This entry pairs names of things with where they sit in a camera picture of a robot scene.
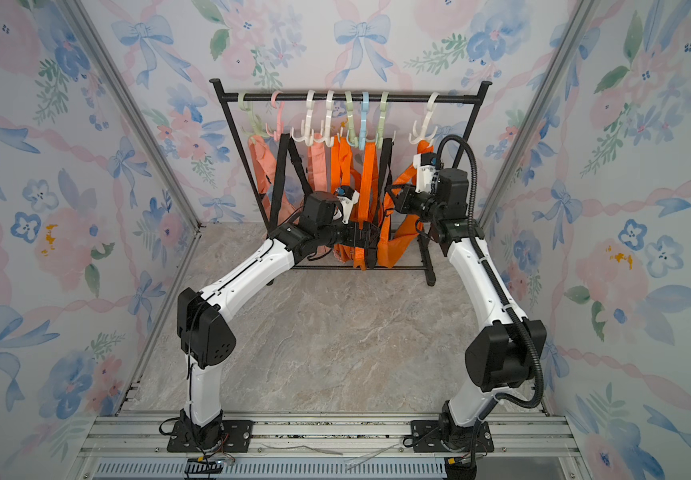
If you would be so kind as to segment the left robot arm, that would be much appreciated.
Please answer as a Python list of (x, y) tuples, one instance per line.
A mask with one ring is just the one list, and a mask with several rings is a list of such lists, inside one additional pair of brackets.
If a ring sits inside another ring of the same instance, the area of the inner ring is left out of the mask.
[(237, 346), (230, 322), (265, 286), (320, 248), (357, 238), (351, 222), (357, 204), (359, 192), (351, 187), (312, 193), (230, 273), (199, 291), (186, 288), (179, 294), (177, 336), (187, 359), (187, 400), (171, 432), (169, 452), (207, 455), (236, 439), (224, 425), (221, 396), (224, 363)]

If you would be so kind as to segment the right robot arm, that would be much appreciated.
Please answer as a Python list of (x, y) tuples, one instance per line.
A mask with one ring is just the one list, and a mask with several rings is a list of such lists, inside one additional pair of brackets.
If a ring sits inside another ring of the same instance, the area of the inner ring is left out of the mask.
[(473, 457), (487, 416), (501, 402), (523, 409), (543, 403), (541, 354), (547, 329), (529, 319), (497, 273), (485, 233), (469, 209), (473, 188), (467, 174), (444, 169), (431, 181), (393, 185), (389, 196), (397, 212), (429, 224), (429, 237), (463, 281), (479, 321), (479, 332), (465, 350), (467, 378), (443, 404), (433, 433), (419, 436), (437, 448)]

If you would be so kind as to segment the black strap bag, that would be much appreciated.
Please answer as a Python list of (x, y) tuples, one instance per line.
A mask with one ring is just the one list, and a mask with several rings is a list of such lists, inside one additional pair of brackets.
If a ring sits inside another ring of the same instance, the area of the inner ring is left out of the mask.
[(371, 220), (367, 233), (367, 268), (375, 269), (379, 267), (379, 238), (383, 231), (383, 224), (389, 218), (387, 207), (385, 207), (385, 188), (391, 180), (391, 156), (393, 156), (393, 139), (383, 138), (381, 145), (377, 148), (377, 179), (371, 186)]

